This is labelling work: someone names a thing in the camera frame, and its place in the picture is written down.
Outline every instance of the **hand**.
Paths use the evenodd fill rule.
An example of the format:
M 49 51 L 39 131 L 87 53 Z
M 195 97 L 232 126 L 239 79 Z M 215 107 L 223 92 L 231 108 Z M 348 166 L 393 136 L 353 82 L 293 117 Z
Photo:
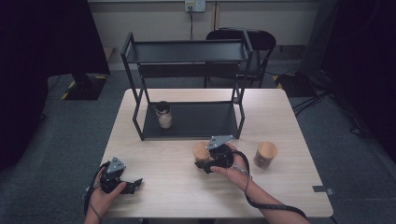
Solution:
M 235 146 L 229 143 L 226 143 L 226 145 L 230 147 L 231 150 L 236 150 Z M 245 172 L 248 171 L 244 160 L 239 155 L 233 154 L 233 165 L 236 165 L 237 167 L 244 169 Z M 231 180 L 231 182 L 233 182 L 241 190 L 246 189 L 249 180 L 248 173 L 241 172 L 233 166 L 228 169 L 218 166 L 212 166 L 210 167 L 210 170 L 213 171 L 214 173 L 227 176 L 228 179 Z
M 103 167 L 99 171 L 98 175 L 95 178 L 96 183 L 100 183 L 100 176 L 105 168 L 106 167 Z M 126 182 L 121 182 L 116 186 L 115 189 L 113 189 L 113 191 L 108 194 L 104 193 L 101 187 L 97 187 L 96 189 L 94 189 L 90 199 L 90 206 L 88 206 L 85 223 L 99 223 L 99 219 L 103 217 L 107 209 L 110 207 L 111 204 L 113 204 L 113 201 L 122 192 L 125 186 Z

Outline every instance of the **wooden lid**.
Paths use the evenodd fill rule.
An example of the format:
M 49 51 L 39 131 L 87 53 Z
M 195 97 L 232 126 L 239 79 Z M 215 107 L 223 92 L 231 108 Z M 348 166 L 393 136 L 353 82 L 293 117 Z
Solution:
M 198 160 L 206 160 L 209 158 L 209 150 L 207 150 L 205 147 L 207 145 L 207 142 L 199 142 L 195 144 L 194 149 L 192 153 Z
M 274 143 L 268 141 L 260 142 L 257 150 L 260 155 L 268 159 L 275 157 L 277 154 L 277 148 Z

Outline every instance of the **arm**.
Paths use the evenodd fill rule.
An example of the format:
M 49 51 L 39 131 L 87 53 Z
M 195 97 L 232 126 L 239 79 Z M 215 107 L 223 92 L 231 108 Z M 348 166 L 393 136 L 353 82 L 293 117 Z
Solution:
M 100 183 L 100 175 L 104 170 L 105 167 L 99 171 L 95 182 Z M 88 206 L 87 214 L 85 215 L 84 224 L 99 224 L 107 209 L 122 192 L 125 186 L 126 183 L 122 182 L 109 194 L 104 193 L 100 186 L 97 187 L 91 195 L 90 205 Z
M 231 149 L 236 150 L 236 148 L 227 144 Z M 244 170 L 247 169 L 242 157 L 239 155 L 234 155 L 234 165 L 240 167 Z M 244 191 L 246 195 L 255 203 L 268 203 L 268 204 L 283 204 L 264 189 L 258 186 L 247 173 L 241 172 L 235 167 L 230 167 L 225 169 L 222 167 L 211 167 L 214 173 L 227 176 L 231 182 L 233 182 L 239 189 Z M 271 224 L 283 224 L 283 223 L 309 223 L 304 217 L 297 213 L 284 211 L 284 210 L 266 210 L 260 209 L 262 214 Z

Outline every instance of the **chair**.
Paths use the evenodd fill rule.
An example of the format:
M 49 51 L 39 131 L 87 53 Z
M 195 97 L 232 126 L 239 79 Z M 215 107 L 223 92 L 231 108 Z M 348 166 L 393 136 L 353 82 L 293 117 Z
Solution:
M 219 28 L 211 31 L 207 36 L 206 40 L 216 39 L 242 39 L 244 29 L 240 28 Z M 246 30 L 248 38 L 253 48 L 253 58 L 247 73 L 247 80 L 250 81 L 250 87 L 254 81 L 259 81 L 259 88 L 262 87 L 262 80 L 264 78 L 265 69 L 268 64 L 269 57 L 276 46 L 276 39 L 273 35 L 268 32 L 261 30 Z M 261 60 L 261 51 L 266 51 L 265 57 Z M 244 78 L 245 63 L 241 63 L 240 71 L 238 74 L 239 79 Z M 205 77 L 205 88 L 206 82 L 210 81 L 210 77 Z

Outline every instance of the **gray carpet floor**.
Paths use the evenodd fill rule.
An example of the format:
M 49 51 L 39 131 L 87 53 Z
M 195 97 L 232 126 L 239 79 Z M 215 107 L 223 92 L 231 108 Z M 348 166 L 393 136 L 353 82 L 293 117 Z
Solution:
M 285 65 L 267 71 L 284 73 Z M 82 223 L 79 194 L 100 165 L 106 143 L 129 83 L 124 71 L 113 71 L 97 101 L 65 101 L 71 76 L 51 77 L 41 120 L 20 162 L 0 173 L 0 223 Z M 202 78 L 153 79 L 151 88 L 202 88 Z M 209 88 L 228 88 L 231 80 L 212 78 Z M 264 88 L 275 88 L 270 75 Z M 290 98 L 297 105 L 306 98 Z M 308 148 L 329 195 L 337 223 L 395 223 L 396 179 L 380 160 L 381 146 L 349 131 L 351 117 L 325 97 L 298 117 Z M 312 223 L 334 223 L 313 218 Z M 105 219 L 103 223 L 137 223 Z

